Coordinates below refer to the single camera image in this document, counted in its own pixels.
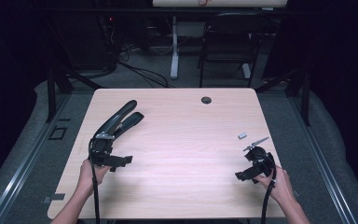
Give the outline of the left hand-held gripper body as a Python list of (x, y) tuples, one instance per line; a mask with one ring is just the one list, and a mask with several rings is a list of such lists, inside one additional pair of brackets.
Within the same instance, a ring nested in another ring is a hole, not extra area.
[(96, 133), (89, 141), (89, 160), (98, 166), (117, 165), (117, 158), (112, 156), (112, 145), (115, 141), (113, 135), (101, 132)]

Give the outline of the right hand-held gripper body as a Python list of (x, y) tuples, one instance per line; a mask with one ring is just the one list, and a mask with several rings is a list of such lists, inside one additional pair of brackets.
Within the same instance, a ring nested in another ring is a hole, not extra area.
[(251, 167), (257, 170), (257, 175), (270, 176), (272, 169), (275, 167), (274, 158), (271, 153), (259, 146), (266, 140), (267, 137), (258, 140), (246, 147), (244, 151), (246, 151), (245, 158), (252, 163)]

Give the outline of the large black stapler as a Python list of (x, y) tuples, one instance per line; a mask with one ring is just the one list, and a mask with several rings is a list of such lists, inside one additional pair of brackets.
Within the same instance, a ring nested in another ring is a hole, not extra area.
[(108, 119), (93, 135), (97, 139), (116, 140), (124, 132), (137, 125), (145, 116), (131, 111), (137, 106), (135, 100), (128, 101), (110, 119)]

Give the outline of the person's right hand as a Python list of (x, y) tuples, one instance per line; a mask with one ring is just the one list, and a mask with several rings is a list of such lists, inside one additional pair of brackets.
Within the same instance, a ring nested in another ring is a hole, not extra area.
[(294, 200), (289, 175), (279, 166), (276, 166), (273, 169), (273, 172), (276, 176), (258, 175), (255, 180), (265, 188), (269, 186), (272, 180), (275, 180), (274, 187), (272, 188), (270, 195), (280, 206), (288, 205)]

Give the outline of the person's left hand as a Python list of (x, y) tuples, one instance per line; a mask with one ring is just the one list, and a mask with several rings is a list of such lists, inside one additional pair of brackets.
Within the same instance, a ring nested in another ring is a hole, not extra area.
[(97, 184), (100, 185), (109, 170), (109, 166), (91, 165), (89, 160), (84, 160), (80, 167), (80, 175), (76, 188), (80, 192), (90, 196), (93, 192), (93, 177), (96, 177)]

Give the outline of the dark tape strip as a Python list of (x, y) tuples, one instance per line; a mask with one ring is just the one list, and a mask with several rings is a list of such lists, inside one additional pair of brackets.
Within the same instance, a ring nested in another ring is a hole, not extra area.
[(48, 203), (52, 203), (53, 201), (62, 201), (64, 198), (65, 198), (64, 193), (54, 193), (49, 196), (45, 196), (42, 199), (42, 203), (48, 204)]

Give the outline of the black metal stand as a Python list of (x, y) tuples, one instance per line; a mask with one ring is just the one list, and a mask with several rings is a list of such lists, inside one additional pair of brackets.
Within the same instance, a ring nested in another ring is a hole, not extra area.
[(307, 126), (310, 126), (309, 109), (310, 109), (310, 73), (304, 68), (294, 69), (280, 77), (273, 78), (267, 84), (255, 89), (257, 93), (269, 90), (282, 81), (288, 79), (289, 83), (285, 89), (287, 97), (296, 97), (301, 92), (300, 117)]
[(102, 86), (89, 80), (86, 77), (81, 76), (78, 72), (69, 67), (61, 64), (53, 64), (47, 74), (47, 85), (48, 85), (48, 117), (47, 122), (51, 122), (57, 114), (57, 103), (56, 103), (56, 88), (63, 94), (71, 94), (74, 87), (69, 81), (69, 78), (74, 78), (86, 86), (91, 87), (94, 90), (100, 89)]

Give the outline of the white desk leg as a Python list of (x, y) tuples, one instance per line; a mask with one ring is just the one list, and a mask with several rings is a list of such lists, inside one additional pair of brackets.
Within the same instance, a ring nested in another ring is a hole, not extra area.
[(172, 18), (172, 64), (171, 64), (171, 79), (178, 78), (179, 68), (179, 52), (178, 52), (178, 35), (177, 35), (177, 19)]

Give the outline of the black folding chair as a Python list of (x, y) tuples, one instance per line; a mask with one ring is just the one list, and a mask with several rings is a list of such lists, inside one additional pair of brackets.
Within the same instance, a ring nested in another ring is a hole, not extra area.
[(261, 42), (270, 21), (266, 16), (245, 13), (219, 13), (208, 19), (203, 28), (198, 68), (200, 86), (207, 79), (206, 63), (236, 63), (239, 69), (247, 64), (250, 71), (247, 86), (253, 81)]

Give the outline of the white desk top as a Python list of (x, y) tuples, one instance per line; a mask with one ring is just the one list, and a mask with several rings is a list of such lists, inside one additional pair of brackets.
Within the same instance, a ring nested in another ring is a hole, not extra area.
[(286, 7), (289, 0), (152, 0), (154, 7)]

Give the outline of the aluminium floor rail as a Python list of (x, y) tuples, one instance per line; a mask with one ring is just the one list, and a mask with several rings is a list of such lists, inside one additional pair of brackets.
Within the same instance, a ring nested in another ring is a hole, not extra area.
[(319, 174), (321, 175), (326, 189), (330, 195), (330, 198), (337, 210), (337, 213), (342, 221), (343, 224), (358, 224), (354, 213), (349, 207), (349, 204), (339, 186), (338, 182), (336, 181), (332, 170), (322, 152), (322, 148), (318, 143), (316, 136), (310, 126), (306, 124), (303, 120), (301, 113), (300, 113), (300, 104), (296, 98), (288, 98), (289, 104), (291, 105), (292, 109), (294, 110), (295, 117), (299, 122), (302, 131), (305, 133), (309, 143), (310, 143), (310, 154), (314, 159), (316, 166), (318, 168)]
[(69, 109), (73, 97), (59, 98), (57, 114), (45, 121), (46, 106), (38, 99), (34, 112), (0, 169), (0, 224), (49, 224), (50, 203), (56, 193), (74, 143), (76, 118)]

